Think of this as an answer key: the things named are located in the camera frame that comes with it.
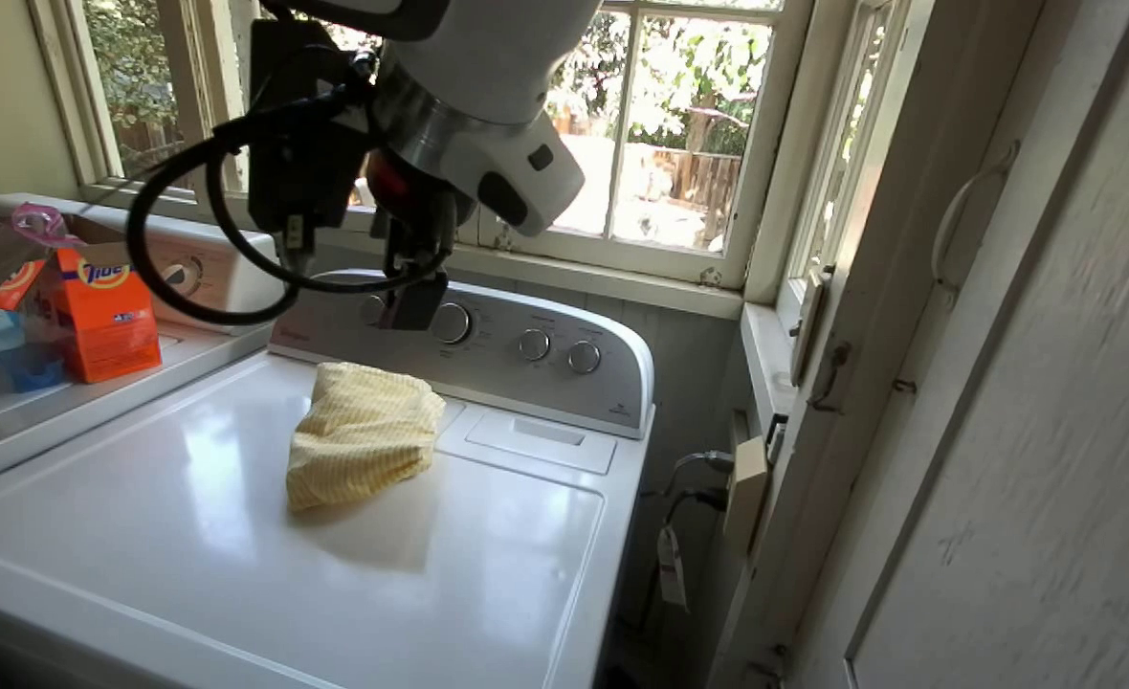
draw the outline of control knob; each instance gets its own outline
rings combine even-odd
[[[476,311],[465,301],[443,301],[433,316],[433,334],[448,346],[460,348],[476,335]]]
[[[164,266],[164,284],[179,293],[192,293],[203,284],[203,260],[188,257]]]
[[[576,348],[568,348],[562,362],[576,376],[594,376],[594,371],[603,371],[603,348],[598,346],[576,346]]]
[[[554,348],[552,335],[541,334],[541,330],[525,330],[525,334],[513,339],[513,352],[516,352],[516,360],[525,360],[525,362],[541,362],[541,360],[548,360],[552,348]]]

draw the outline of black cable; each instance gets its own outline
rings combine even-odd
[[[710,468],[711,474],[726,478],[734,469],[734,460],[733,453],[684,453],[665,474],[665,495],[673,495],[673,483],[684,468]]]
[[[404,272],[404,274],[391,274],[391,278],[377,278],[377,284],[331,284],[331,278],[307,278],[300,272],[288,272],[285,263],[270,260],[262,247],[253,247],[253,240],[238,228],[238,222],[231,218],[225,212],[225,191],[221,191],[221,162],[231,155],[231,148],[238,145],[249,145],[258,122],[253,116],[238,120],[238,122],[225,122],[219,126],[216,138],[192,145],[192,148],[179,148],[177,155],[169,155],[138,191],[136,205],[129,205],[129,218],[128,218],[128,247],[129,247],[129,260],[136,260],[136,272],[146,278],[146,288],[200,316],[200,323],[216,323],[216,325],[258,325],[258,323],[271,323],[280,312],[288,312],[300,298],[300,288],[307,292],[335,292],[335,293],[372,293],[372,292],[396,292],[396,288],[408,288],[408,284],[416,284],[427,274],[433,274],[443,260],[448,260],[448,247],[442,247],[430,263],[413,266],[413,272]],[[263,311],[211,311],[211,307],[200,307],[192,298],[184,298],[177,288],[164,284],[164,274],[157,272],[154,257],[149,257],[149,243],[146,243],[146,218],[154,212],[154,201],[179,178],[188,176],[192,169],[208,169],[208,198],[211,198],[211,212],[216,212],[216,222],[219,228],[231,237],[231,243],[253,260],[262,272],[276,274],[288,284],[285,298],[263,307]]]
[[[684,495],[673,495],[673,501],[672,501],[672,509],[665,509],[665,524],[673,524],[673,517],[678,517],[678,509],[683,509],[684,501],[700,501],[700,504],[725,513],[725,509],[726,509],[726,491],[684,491]]]
[[[129,260],[136,260],[136,272],[146,278],[146,288],[169,301],[173,311],[184,311],[200,323],[216,323],[216,325],[258,325],[258,323],[271,323],[280,312],[288,312],[300,298],[300,288],[288,284],[285,298],[263,307],[263,311],[211,311],[211,307],[200,307],[192,298],[184,298],[154,263],[149,257],[149,243],[146,243],[146,218],[154,212],[154,201],[179,178],[188,176],[192,169],[200,166],[211,166],[211,162],[221,162],[225,155],[225,145],[219,145],[216,138],[200,143],[200,145],[188,145],[179,148],[177,155],[169,155],[146,185],[142,191],[136,196],[136,205],[129,205],[129,218],[128,218],[128,247],[129,247]]]

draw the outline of electrical outlet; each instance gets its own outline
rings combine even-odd
[[[725,534],[743,556],[751,556],[753,548],[767,483],[769,483],[767,437],[751,437],[734,446],[734,468],[726,478],[726,513],[725,513]]]

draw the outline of orange container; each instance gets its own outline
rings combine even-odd
[[[66,368],[81,384],[163,362],[154,301],[122,243],[58,243],[34,284],[34,307],[66,330]]]
[[[21,311],[44,263],[45,260],[25,260],[21,272],[0,284],[0,311]]]

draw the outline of metal bracket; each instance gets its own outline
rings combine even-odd
[[[853,346],[850,339],[839,339],[831,352],[827,352],[827,376],[823,376],[823,388],[817,388],[817,399],[809,402],[813,411],[820,414],[839,414],[834,407],[834,388],[839,388],[839,376],[843,368],[853,360]]]

